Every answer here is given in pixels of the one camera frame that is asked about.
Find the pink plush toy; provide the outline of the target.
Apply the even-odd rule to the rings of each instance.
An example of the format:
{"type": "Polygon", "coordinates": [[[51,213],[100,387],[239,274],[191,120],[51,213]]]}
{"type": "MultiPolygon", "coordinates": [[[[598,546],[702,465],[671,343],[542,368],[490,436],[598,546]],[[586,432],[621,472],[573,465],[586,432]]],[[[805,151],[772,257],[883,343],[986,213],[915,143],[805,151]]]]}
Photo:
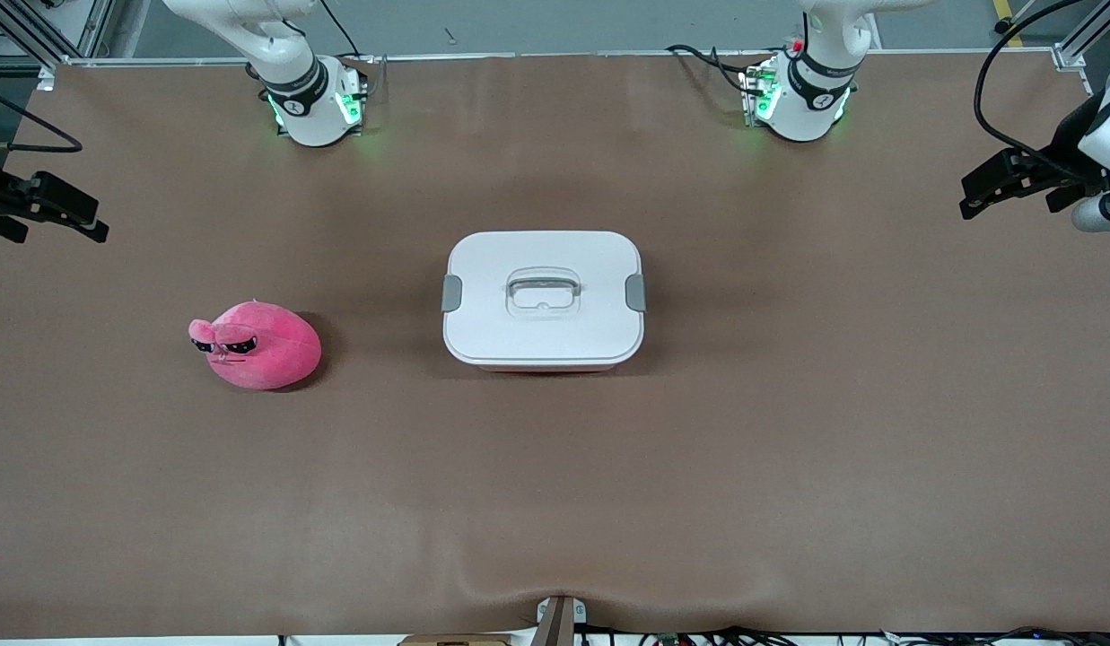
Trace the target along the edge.
{"type": "Polygon", "coordinates": [[[289,388],[311,376],[322,360],[321,339],[307,320],[258,300],[214,320],[194,319],[186,335],[215,376],[250,391],[289,388]]]}

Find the white box lid grey clips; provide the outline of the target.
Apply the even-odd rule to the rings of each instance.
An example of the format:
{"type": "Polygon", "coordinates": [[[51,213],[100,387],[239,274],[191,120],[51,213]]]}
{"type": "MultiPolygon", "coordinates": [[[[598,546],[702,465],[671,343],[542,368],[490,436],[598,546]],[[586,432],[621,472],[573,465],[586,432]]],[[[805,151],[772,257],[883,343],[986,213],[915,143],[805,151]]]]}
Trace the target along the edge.
{"type": "Polygon", "coordinates": [[[484,231],[453,246],[442,339],[460,362],[627,361],[645,335],[643,263],[612,231],[484,231]]]}

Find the pink plastic storage box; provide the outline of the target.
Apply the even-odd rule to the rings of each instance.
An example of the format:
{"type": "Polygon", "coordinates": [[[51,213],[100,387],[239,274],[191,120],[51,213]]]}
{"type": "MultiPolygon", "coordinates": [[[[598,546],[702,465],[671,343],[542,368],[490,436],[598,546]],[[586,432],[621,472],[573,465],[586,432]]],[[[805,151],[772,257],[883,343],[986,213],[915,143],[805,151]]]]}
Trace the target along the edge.
{"type": "Polygon", "coordinates": [[[473,367],[481,369],[481,371],[490,371],[496,373],[593,373],[602,371],[612,371],[617,365],[623,363],[623,361],[514,361],[508,360],[490,360],[490,361],[471,361],[465,362],[467,365],[473,365],[473,367]]]}

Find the brown table mat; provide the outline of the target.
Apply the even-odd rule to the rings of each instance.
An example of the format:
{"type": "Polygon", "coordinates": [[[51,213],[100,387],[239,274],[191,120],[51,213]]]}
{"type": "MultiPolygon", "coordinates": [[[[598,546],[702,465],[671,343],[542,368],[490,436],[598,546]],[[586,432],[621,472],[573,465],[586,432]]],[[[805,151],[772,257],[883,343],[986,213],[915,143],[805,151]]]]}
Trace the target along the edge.
{"type": "Polygon", "coordinates": [[[31,108],[83,151],[6,165],[111,233],[0,239],[0,639],[509,630],[559,593],[625,630],[1110,633],[1110,233],[960,218],[978,65],[874,55],[788,144],[676,57],[395,62],[327,150],[238,65],[64,69],[31,108]],[[630,239],[636,355],[453,357],[484,231],[630,239]],[[316,329],[306,380],[190,343],[251,300],[316,329]]]}

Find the aluminium frame post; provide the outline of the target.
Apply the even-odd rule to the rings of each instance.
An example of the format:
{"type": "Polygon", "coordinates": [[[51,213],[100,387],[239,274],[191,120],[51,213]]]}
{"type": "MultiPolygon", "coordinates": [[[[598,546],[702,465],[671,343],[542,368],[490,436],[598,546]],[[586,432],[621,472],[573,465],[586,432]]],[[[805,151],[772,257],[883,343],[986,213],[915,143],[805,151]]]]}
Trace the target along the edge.
{"type": "Polygon", "coordinates": [[[1099,0],[1097,6],[1063,40],[1054,42],[1053,61],[1059,71],[1084,68],[1084,53],[1110,31],[1110,0],[1099,0]]]}

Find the aluminium frame struts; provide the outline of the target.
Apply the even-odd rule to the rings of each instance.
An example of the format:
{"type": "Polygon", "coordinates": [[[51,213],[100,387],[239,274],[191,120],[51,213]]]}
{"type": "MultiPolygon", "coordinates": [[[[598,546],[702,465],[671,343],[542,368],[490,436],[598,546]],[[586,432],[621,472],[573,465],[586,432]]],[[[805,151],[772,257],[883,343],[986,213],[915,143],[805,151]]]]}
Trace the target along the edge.
{"type": "Polygon", "coordinates": [[[0,0],[0,77],[37,79],[48,92],[56,70],[94,57],[117,0],[0,0]]]}

